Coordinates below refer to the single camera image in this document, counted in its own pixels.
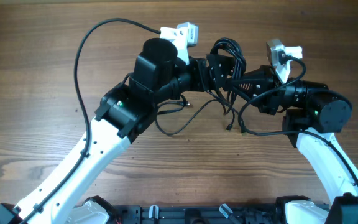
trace wooden surface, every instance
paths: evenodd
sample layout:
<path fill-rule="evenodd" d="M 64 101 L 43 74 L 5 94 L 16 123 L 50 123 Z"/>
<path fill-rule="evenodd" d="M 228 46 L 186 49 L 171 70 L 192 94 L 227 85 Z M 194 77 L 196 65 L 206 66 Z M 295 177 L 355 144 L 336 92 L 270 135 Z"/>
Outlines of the wooden surface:
<path fill-rule="evenodd" d="M 159 29 L 185 21 L 199 25 L 190 55 L 204 57 L 220 37 L 242 46 L 251 71 L 268 64 L 265 42 L 301 45 L 305 80 L 326 83 L 354 105 L 337 134 L 358 167 L 358 1 L 119 2 L 0 6 L 0 203 L 16 203 L 38 186 L 85 131 L 73 86 L 73 61 L 85 32 L 110 17 Z M 100 98 L 134 68 L 144 41 L 156 37 L 126 24 L 99 28 L 87 41 L 79 67 L 89 116 Z M 179 128 L 211 97 L 186 93 L 193 108 L 161 116 Z M 244 104 L 237 101 L 237 108 Z M 306 195 L 329 202 L 308 161 L 285 136 L 242 136 L 231 117 L 209 105 L 180 134 L 168 137 L 154 124 L 96 179 L 83 198 L 112 204 L 219 205 L 273 202 Z M 278 130 L 282 115 L 247 109 L 253 130 Z"/>

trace wood grain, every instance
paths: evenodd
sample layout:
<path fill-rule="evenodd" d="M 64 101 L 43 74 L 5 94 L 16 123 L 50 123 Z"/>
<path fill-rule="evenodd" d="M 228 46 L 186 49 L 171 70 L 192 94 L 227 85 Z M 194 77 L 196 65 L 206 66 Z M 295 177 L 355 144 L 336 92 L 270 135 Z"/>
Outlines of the wood grain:
<path fill-rule="evenodd" d="M 220 37 L 237 40 L 247 70 L 268 64 L 265 42 L 301 45 L 305 80 L 326 83 L 354 105 L 337 138 L 358 167 L 358 1 L 117 2 L 0 6 L 0 203 L 16 203 L 48 176 L 85 131 L 73 87 L 73 61 L 85 32 L 110 17 L 147 26 L 199 25 L 204 57 Z M 81 54 L 79 79 L 89 116 L 101 96 L 134 67 L 142 44 L 155 35 L 126 24 L 100 27 Z M 193 108 L 159 118 L 179 128 L 210 96 L 186 93 Z M 243 101 L 238 100 L 239 108 Z M 250 129 L 278 130 L 282 116 L 247 109 Z M 307 160 L 285 136 L 225 131 L 229 116 L 211 104 L 180 134 L 151 125 L 96 179 L 83 198 L 113 204 L 219 205 L 273 202 L 306 195 L 328 202 Z"/>

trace wooden table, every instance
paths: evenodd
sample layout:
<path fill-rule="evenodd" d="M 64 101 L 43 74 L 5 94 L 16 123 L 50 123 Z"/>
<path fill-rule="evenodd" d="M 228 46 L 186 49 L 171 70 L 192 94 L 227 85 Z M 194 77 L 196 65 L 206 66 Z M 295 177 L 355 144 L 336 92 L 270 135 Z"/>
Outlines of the wooden table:
<path fill-rule="evenodd" d="M 358 167 L 358 1 L 117 2 L 0 6 L 0 203 L 16 203 L 36 188 L 85 131 L 73 85 L 73 62 L 85 32 L 97 22 L 124 17 L 159 29 L 191 21 L 204 57 L 220 37 L 237 40 L 247 70 L 268 64 L 266 41 L 301 45 L 305 80 L 326 83 L 354 105 L 337 134 Z M 100 98 L 133 71 L 142 44 L 155 34 L 117 23 L 87 41 L 79 67 L 89 116 Z M 193 108 L 161 116 L 178 129 L 207 100 L 185 93 Z M 239 108 L 244 101 L 238 100 Z M 279 130 L 282 115 L 244 114 L 253 130 Z M 219 205 L 273 202 L 305 195 L 329 202 L 308 161 L 285 136 L 242 136 L 219 105 L 209 105 L 180 134 L 168 137 L 152 124 L 99 175 L 83 198 L 100 195 L 121 205 Z"/>

